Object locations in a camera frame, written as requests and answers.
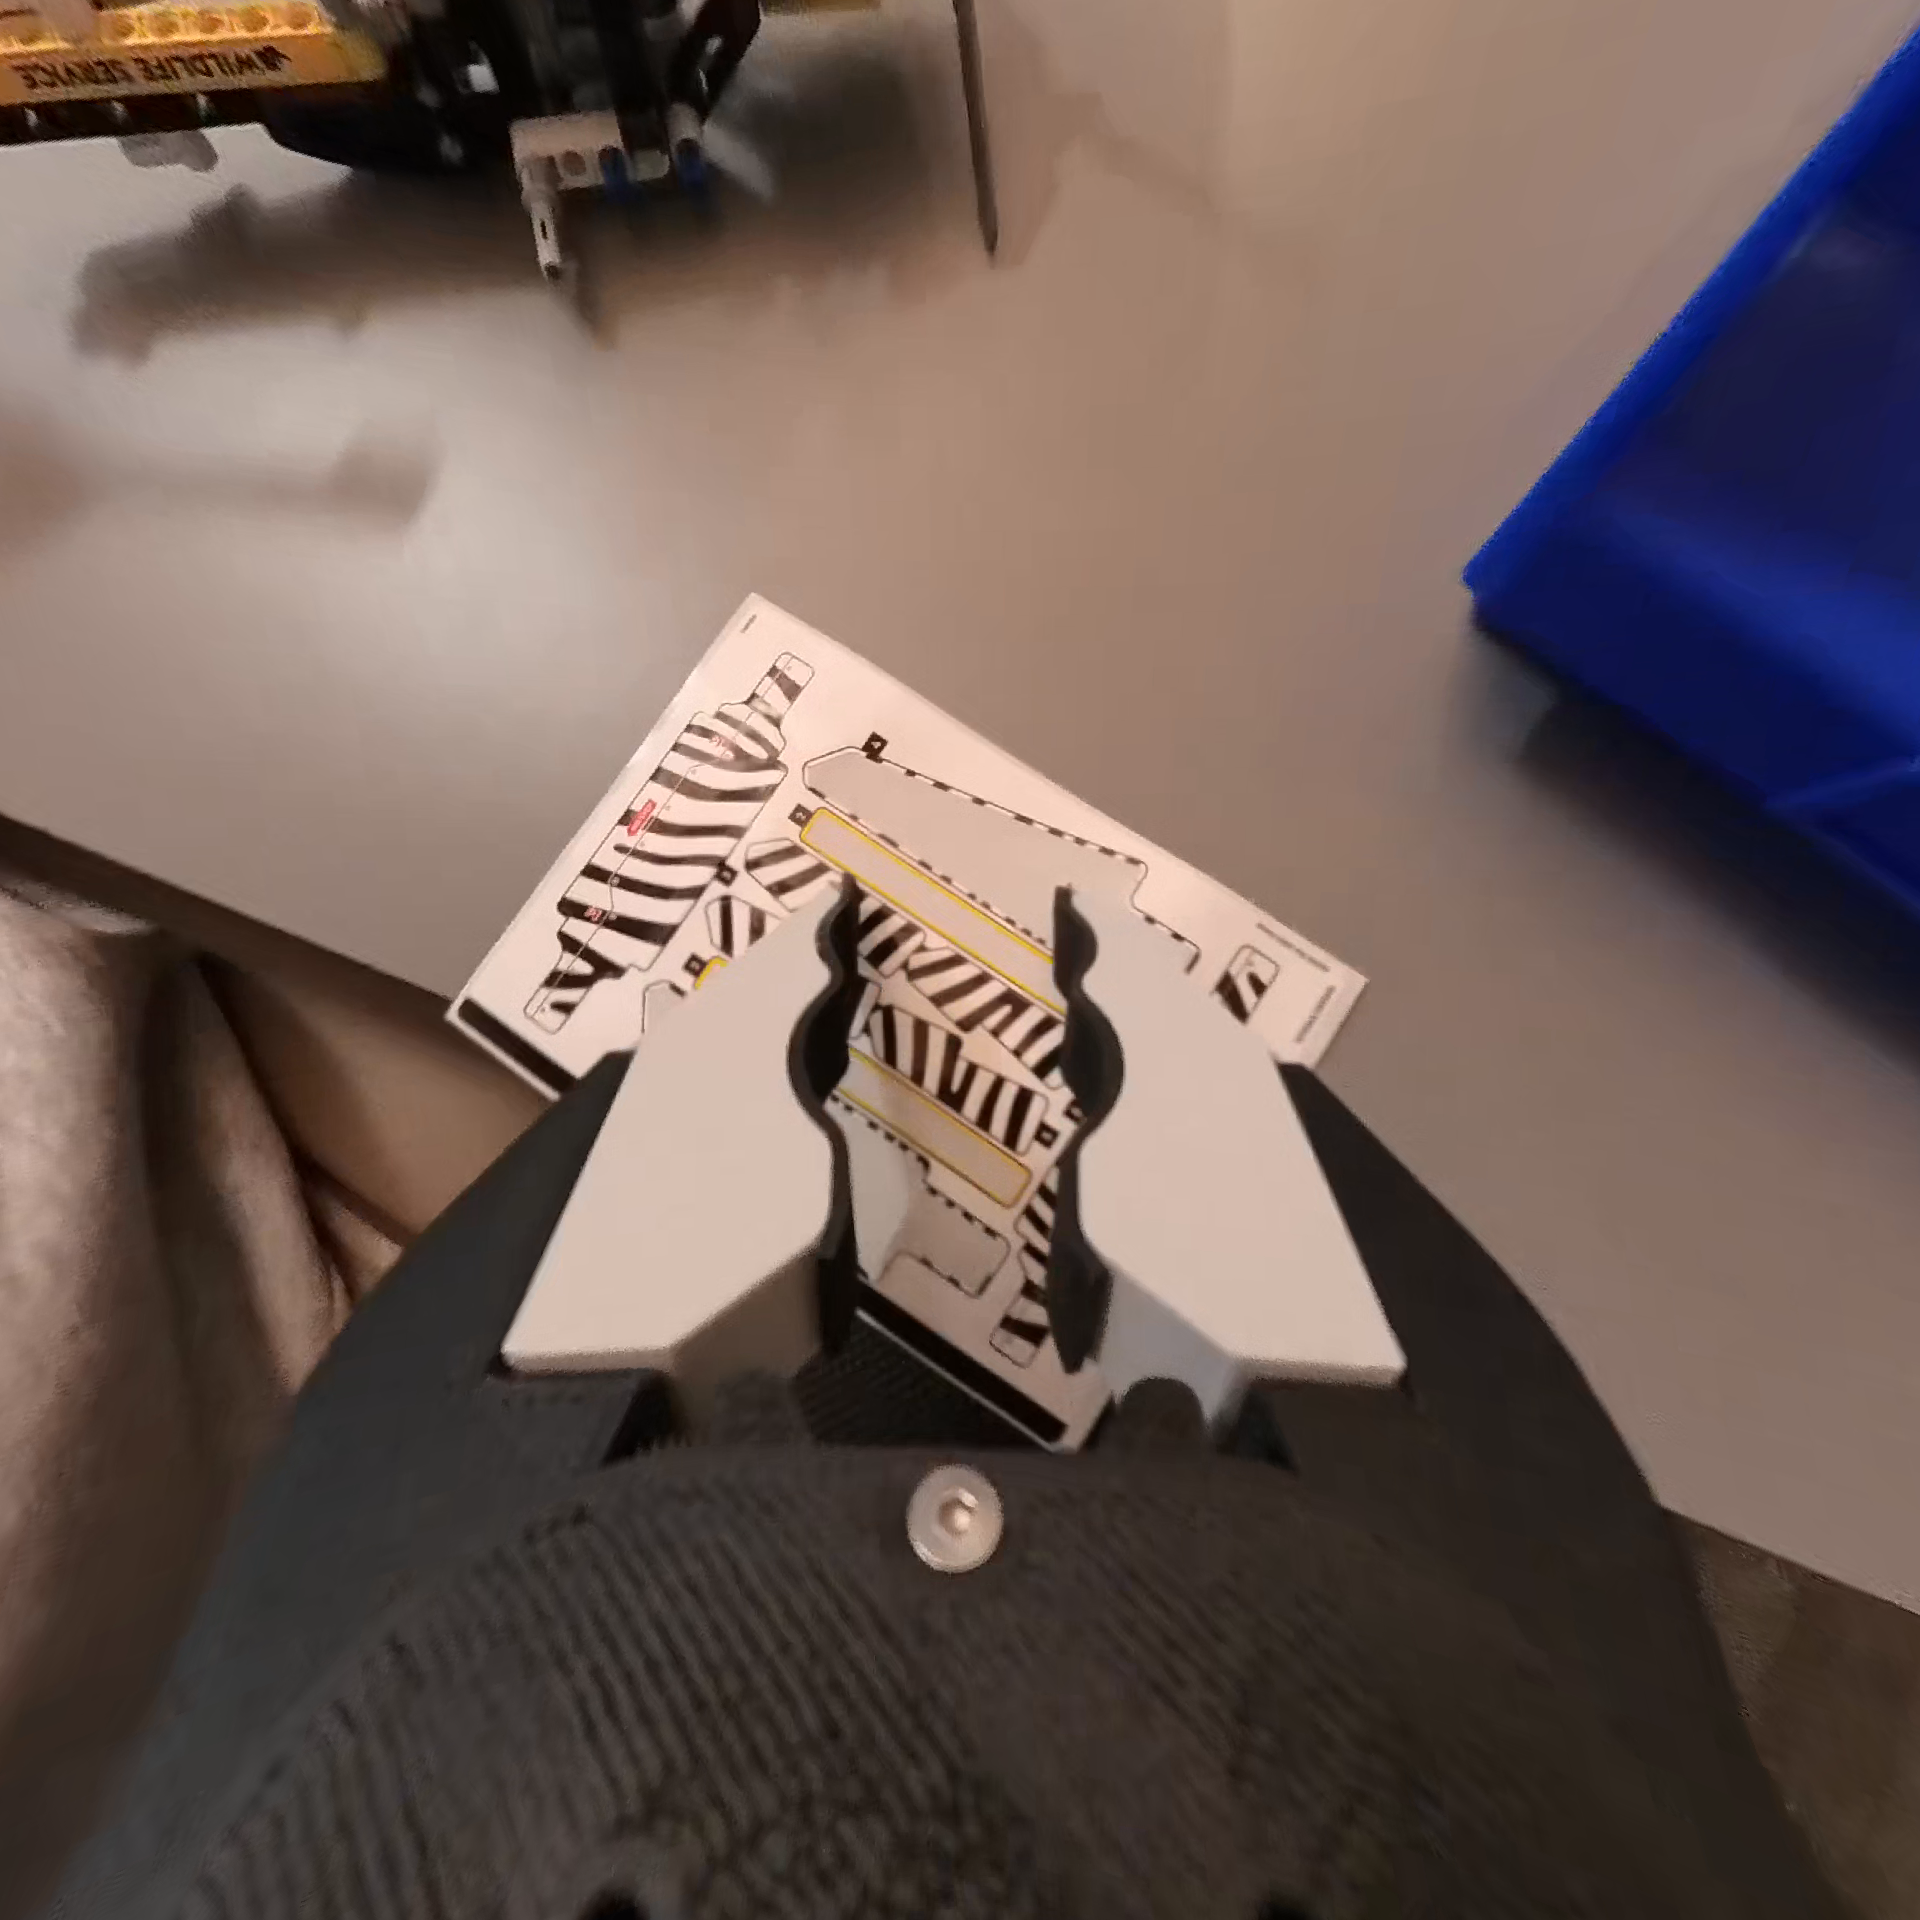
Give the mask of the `lego helicopter model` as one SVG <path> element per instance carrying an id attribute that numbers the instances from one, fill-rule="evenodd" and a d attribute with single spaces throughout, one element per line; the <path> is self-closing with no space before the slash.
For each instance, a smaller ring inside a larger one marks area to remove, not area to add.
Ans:
<path id="1" fill-rule="evenodd" d="M 771 189 L 717 114 L 767 18 L 869 1 L 5 1 L 3 144 L 209 172 L 213 132 L 371 176 L 511 176 L 571 290 L 569 197 Z"/>

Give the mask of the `zebra sticker sheet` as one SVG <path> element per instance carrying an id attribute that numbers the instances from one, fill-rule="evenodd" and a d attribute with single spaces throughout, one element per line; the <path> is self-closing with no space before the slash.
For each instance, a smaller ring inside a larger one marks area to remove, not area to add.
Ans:
<path id="1" fill-rule="evenodd" d="M 1052 984 L 1060 887 L 1099 887 L 1279 1061 L 1315 1064 L 1363 975 L 752 597 L 456 999 L 521 1079 L 569 1090 L 653 1036 L 809 898 L 860 887 L 853 1173 L 869 1317 L 1055 1449 L 1108 1400 L 1049 1337 L 1056 1166 L 1081 1120 Z"/>

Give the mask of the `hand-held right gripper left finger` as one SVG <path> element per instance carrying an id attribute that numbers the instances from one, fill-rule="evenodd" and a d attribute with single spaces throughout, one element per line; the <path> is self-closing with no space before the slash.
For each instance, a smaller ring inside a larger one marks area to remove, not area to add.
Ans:
<path id="1" fill-rule="evenodd" d="M 516 1376 L 794 1376 L 853 1329 L 857 887 L 809 898 L 627 1063 L 508 1335 Z"/>

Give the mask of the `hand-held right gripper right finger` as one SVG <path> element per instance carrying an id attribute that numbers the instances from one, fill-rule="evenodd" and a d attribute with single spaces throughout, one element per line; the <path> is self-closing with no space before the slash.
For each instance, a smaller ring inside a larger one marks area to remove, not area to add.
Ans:
<path id="1" fill-rule="evenodd" d="M 1049 1335 L 1114 1400 L 1179 1385 L 1224 1432 L 1266 1383 L 1392 1389 L 1407 1356 L 1280 1063 L 1115 896 L 1060 887 L 1052 973 L 1080 1108 Z"/>

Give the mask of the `blue plastic bin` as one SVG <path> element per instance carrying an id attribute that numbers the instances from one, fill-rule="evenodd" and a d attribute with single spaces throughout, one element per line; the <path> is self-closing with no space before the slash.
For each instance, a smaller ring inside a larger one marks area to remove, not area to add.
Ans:
<path id="1" fill-rule="evenodd" d="M 1916 32 L 1463 585 L 1489 632 L 1916 917 Z"/>

